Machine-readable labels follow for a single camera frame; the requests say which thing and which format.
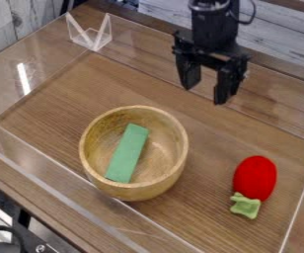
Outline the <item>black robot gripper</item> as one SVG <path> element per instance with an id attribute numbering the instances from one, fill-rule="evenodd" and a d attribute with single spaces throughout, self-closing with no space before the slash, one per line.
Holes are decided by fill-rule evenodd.
<path id="1" fill-rule="evenodd" d="M 189 90 L 200 81 L 200 66 L 216 71 L 214 104 L 223 105 L 238 93 L 250 57 L 238 52 L 239 1 L 189 1 L 191 30 L 172 34 L 180 85 Z"/>

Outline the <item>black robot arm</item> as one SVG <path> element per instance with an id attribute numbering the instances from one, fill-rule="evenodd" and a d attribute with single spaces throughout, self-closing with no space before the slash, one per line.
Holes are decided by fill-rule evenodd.
<path id="1" fill-rule="evenodd" d="M 223 105 L 238 93 L 240 83 L 247 76 L 250 56 L 240 51 L 236 43 L 239 25 L 248 25 L 239 19 L 240 0 L 188 0 L 191 12 L 191 30 L 175 31 L 171 52 L 179 83 L 189 90 L 201 79 L 200 67 L 216 71 L 214 86 L 214 104 Z"/>

